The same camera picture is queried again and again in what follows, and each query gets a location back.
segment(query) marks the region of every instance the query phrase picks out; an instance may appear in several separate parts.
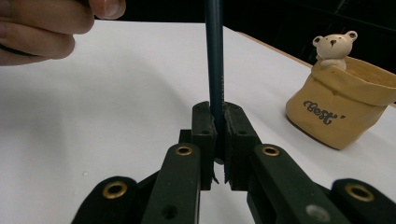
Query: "teddy bear figurine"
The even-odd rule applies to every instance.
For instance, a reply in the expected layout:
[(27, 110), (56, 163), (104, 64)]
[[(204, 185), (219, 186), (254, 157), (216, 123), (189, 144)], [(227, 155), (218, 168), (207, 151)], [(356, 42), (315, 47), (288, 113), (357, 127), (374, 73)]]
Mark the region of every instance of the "teddy bear figurine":
[(317, 59), (320, 65), (335, 65), (342, 70), (347, 69), (345, 57), (352, 51), (352, 44), (358, 38), (358, 33), (349, 31), (344, 35), (317, 36), (312, 41), (317, 47)]

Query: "brass grommet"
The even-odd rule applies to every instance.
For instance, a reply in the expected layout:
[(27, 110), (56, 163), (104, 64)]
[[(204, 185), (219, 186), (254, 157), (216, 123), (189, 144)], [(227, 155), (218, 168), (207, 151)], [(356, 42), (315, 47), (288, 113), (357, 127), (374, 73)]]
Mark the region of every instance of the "brass grommet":
[(375, 198), (374, 194), (362, 185), (346, 185), (346, 192), (353, 198), (362, 202), (372, 202)]
[(192, 148), (190, 148), (190, 147), (183, 146), (183, 147), (178, 147), (176, 149), (176, 154), (180, 155), (180, 156), (188, 156), (191, 153), (192, 153)]
[(278, 156), (280, 154), (280, 151), (277, 148), (274, 147), (263, 147), (262, 148), (262, 153), (264, 153), (267, 156)]
[(116, 199), (121, 197), (127, 189), (128, 186), (124, 182), (114, 181), (105, 186), (102, 194), (107, 199)]

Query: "bolt hole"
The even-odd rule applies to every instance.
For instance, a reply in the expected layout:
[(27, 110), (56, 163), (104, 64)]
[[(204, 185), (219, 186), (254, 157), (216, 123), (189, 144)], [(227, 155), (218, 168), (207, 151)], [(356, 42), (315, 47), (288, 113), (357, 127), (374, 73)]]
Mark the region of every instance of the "bolt hole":
[(124, 182), (115, 181), (108, 183), (103, 189), (102, 194), (107, 199), (116, 199), (121, 197), (127, 189), (128, 187)]
[(117, 185), (117, 186), (112, 186), (108, 189), (109, 193), (115, 194), (115, 193), (119, 193), (122, 190), (122, 187)]
[(262, 153), (264, 153), (267, 156), (278, 156), (280, 151), (273, 147), (264, 147), (262, 149)]
[(177, 217), (177, 208), (173, 205), (167, 205), (163, 209), (162, 214), (165, 219), (174, 219)]
[(180, 156), (188, 156), (192, 153), (192, 148), (190, 147), (178, 147), (176, 149), (176, 154)]
[(374, 194), (362, 185), (348, 185), (346, 192), (355, 199), (366, 203), (372, 202), (375, 198)]

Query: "black plastic part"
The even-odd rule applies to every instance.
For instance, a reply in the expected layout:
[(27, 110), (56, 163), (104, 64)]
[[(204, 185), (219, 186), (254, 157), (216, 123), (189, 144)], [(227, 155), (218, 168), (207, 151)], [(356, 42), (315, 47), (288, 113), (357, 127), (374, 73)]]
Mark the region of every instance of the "black plastic part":
[(210, 190), (215, 160), (216, 128), (210, 114), (209, 102), (192, 108), (191, 142), (201, 150), (201, 190)]
[(247, 205), (255, 223), (276, 223), (276, 211), (255, 175), (250, 176), (247, 191)]
[(249, 156), (261, 143), (244, 110), (231, 103), (225, 105), (225, 181), (232, 190), (248, 190), (251, 173)]
[(395, 202), (359, 180), (336, 180), (329, 197), (352, 223), (396, 223)]
[(251, 164), (276, 211), (275, 223), (350, 223), (282, 148), (256, 146)]
[(141, 223), (198, 223), (200, 177), (199, 148), (192, 144), (170, 147)]
[[(122, 196), (108, 199), (104, 190), (108, 184), (124, 183)], [(117, 186), (109, 191), (117, 191)], [(138, 221), (139, 201), (137, 184), (128, 177), (114, 176), (99, 183), (85, 199), (73, 220), (73, 224), (125, 224)]]

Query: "white surface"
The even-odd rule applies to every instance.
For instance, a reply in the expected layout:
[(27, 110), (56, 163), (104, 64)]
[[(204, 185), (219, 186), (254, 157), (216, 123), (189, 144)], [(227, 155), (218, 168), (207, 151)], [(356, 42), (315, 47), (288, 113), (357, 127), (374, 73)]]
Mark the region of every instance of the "white surface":
[[(395, 108), (336, 151), (285, 118), (307, 67), (229, 29), (224, 51), (226, 101), (244, 108), (264, 143), (327, 188), (352, 177), (396, 200)], [(203, 24), (98, 21), (64, 60), (0, 67), (0, 223), (70, 223), (100, 181), (156, 172), (208, 98)], [(253, 223), (246, 193), (214, 184), (200, 223)]]

